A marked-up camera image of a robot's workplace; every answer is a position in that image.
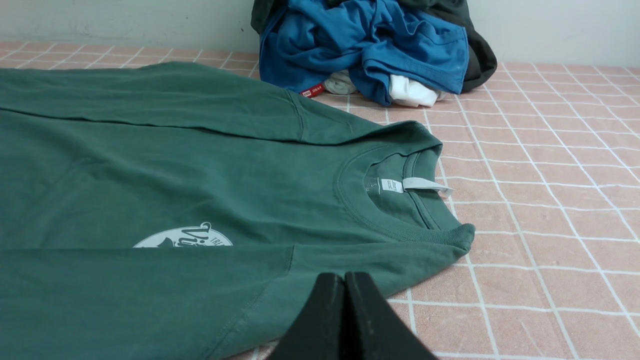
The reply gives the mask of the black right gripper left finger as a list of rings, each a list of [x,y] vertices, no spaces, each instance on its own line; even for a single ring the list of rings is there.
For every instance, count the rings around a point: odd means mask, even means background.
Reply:
[[[338,360],[345,305],[345,283],[333,273],[321,273],[297,318],[269,360]]]

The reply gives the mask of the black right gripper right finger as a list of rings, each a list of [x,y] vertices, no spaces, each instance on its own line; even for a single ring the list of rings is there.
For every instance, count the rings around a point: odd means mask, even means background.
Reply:
[[[398,317],[371,276],[345,274],[343,357],[345,360],[436,360]]]

